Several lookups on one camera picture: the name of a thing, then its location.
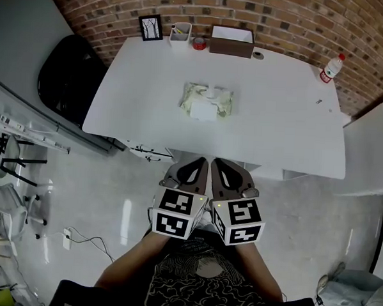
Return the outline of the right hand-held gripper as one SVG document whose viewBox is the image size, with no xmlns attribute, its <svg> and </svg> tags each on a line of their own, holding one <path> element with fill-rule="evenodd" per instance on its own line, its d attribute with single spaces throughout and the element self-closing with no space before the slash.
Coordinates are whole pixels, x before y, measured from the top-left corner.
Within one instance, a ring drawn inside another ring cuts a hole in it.
<svg viewBox="0 0 383 306">
<path fill-rule="evenodd" d="M 226 246 L 260 239 L 265 223 L 257 206 L 259 190 L 247 170 L 225 159 L 213 159 L 212 195 L 212 220 Z"/>
</svg>

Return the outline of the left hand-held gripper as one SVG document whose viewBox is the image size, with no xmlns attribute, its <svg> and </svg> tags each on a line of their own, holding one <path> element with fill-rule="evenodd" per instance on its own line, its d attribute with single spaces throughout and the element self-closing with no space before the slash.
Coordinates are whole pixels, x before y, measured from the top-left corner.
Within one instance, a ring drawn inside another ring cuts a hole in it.
<svg viewBox="0 0 383 306">
<path fill-rule="evenodd" d="M 171 165 L 154 196 L 153 232 L 183 240 L 190 236 L 209 202 L 208 166 L 204 157 Z"/>
</svg>

